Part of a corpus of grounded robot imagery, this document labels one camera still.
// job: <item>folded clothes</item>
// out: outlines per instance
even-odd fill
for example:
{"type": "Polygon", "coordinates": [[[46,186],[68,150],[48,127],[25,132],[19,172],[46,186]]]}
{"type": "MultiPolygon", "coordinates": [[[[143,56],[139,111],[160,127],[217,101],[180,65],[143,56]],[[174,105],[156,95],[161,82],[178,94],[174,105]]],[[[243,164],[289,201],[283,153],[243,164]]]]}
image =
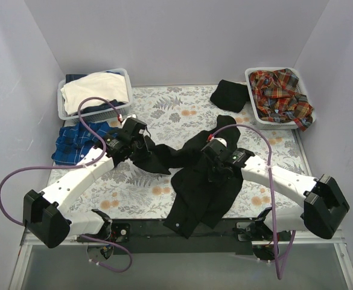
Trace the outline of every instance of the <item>folded clothes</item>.
{"type": "MultiPolygon", "coordinates": [[[[101,137],[114,129],[107,122],[88,123],[89,127],[101,137]]],[[[81,123],[62,127],[56,141],[56,151],[51,158],[58,165],[74,165],[84,158],[98,139],[81,123]]]]}
{"type": "Polygon", "coordinates": [[[239,113],[246,102],[250,101],[249,90],[240,83],[221,80],[210,101],[222,110],[239,113]]]}
{"type": "MultiPolygon", "coordinates": [[[[89,97],[101,97],[108,101],[128,103],[128,92],[126,80],[119,74],[110,72],[95,72],[78,80],[73,80],[61,89],[62,97],[65,100],[65,111],[68,115],[77,112],[79,104],[89,97]]],[[[91,106],[102,105],[101,100],[86,102],[82,109],[91,106]]]]}
{"type": "Polygon", "coordinates": [[[296,92],[298,77],[288,68],[255,71],[249,75],[258,116],[263,121],[294,121],[302,131],[313,122],[313,107],[306,95],[296,92]]]}
{"type": "MultiPolygon", "coordinates": [[[[121,105],[124,105],[125,103],[121,102],[121,101],[116,101],[116,100],[112,100],[110,101],[112,103],[112,105],[114,105],[114,107],[118,107],[121,105]]],[[[110,109],[109,104],[107,103],[103,103],[102,105],[99,106],[92,106],[92,107],[87,107],[83,110],[81,110],[82,114],[87,114],[87,113],[92,113],[92,112],[98,112],[98,111],[103,111],[106,109],[110,109]]]]}
{"type": "MultiPolygon", "coordinates": [[[[201,150],[207,144],[209,134],[235,123],[232,117],[219,115],[216,128],[201,131],[188,140],[186,147],[180,151],[201,150]]],[[[227,148],[236,150],[240,135],[238,128],[231,127],[219,132],[215,137],[225,139],[227,148]]],[[[208,182],[210,166],[200,151],[194,165],[184,167],[171,178],[176,198],[164,225],[186,238],[192,235],[199,222],[214,228],[230,210],[242,189],[243,178],[240,172],[221,184],[208,182]]]]}

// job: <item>patterned mat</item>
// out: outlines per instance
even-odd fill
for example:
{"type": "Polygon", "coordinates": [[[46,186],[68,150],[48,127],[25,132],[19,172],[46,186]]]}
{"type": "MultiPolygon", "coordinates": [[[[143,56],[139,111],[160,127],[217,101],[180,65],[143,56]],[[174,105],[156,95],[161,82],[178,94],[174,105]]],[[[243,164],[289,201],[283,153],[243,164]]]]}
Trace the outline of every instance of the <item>patterned mat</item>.
{"type": "MultiPolygon", "coordinates": [[[[216,86],[185,86],[133,88],[135,107],[133,113],[148,124],[156,144],[165,143],[175,149],[199,133],[215,127],[219,114],[230,115],[237,123],[255,125],[252,107],[248,103],[240,113],[223,111],[213,105],[209,98],[216,86]]],[[[119,123],[108,120],[111,126],[119,123]]],[[[256,133],[240,128],[238,147],[267,158],[267,146],[256,133]]],[[[272,164],[305,174],[301,152],[291,130],[265,130],[273,148],[272,164]]],[[[178,169],[170,170],[173,174],[178,169]]],[[[57,181],[67,170],[52,170],[49,184],[57,181]]],[[[171,210],[175,192],[170,184],[172,176],[147,173],[130,161],[118,167],[89,187],[71,207],[71,211],[86,212],[99,208],[111,218],[159,219],[167,217],[171,210]]],[[[291,207],[295,203],[276,194],[276,205],[291,207]]],[[[257,216],[270,205],[270,192],[252,182],[243,182],[232,208],[226,218],[257,216]]]]}

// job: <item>cable connector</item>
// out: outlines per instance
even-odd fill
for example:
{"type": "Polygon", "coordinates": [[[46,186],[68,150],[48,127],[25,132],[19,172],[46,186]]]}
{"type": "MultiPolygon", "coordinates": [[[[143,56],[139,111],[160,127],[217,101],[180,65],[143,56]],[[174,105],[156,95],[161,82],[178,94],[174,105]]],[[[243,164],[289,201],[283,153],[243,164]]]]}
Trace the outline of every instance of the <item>cable connector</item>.
{"type": "Polygon", "coordinates": [[[123,121],[124,119],[122,118],[122,115],[121,115],[121,114],[119,114],[119,115],[117,116],[117,120],[120,122],[120,124],[122,124],[122,121],[123,121]]]}

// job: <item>white cloth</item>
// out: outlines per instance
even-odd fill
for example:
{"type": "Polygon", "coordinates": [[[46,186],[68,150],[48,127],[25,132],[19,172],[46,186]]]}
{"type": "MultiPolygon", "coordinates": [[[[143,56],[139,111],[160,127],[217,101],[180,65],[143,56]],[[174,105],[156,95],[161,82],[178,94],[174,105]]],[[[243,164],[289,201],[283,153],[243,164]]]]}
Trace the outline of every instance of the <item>white cloth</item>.
{"type": "MultiPolygon", "coordinates": [[[[79,104],[89,97],[101,97],[108,101],[129,102],[125,78],[111,72],[95,72],[74,80],[63,86],[61,93],[65,99],[64,107],[68,115],[76,113],[79,104]]],[[[81,108],[99,106],[103,103],[100,100],[91,100],[87,101],[81,108]]]]}

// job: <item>black sock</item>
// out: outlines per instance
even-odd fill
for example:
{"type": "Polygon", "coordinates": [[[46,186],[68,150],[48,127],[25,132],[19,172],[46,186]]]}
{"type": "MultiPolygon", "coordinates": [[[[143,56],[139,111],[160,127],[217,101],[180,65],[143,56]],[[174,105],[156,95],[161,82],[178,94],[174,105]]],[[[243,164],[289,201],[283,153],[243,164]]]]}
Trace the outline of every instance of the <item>black sock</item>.
{"type": "Polygon", "coordinates": [[[246,85],[221,80],[210,101],[222,110],[239,113],[250,101],[249,90],[246,85]]]}

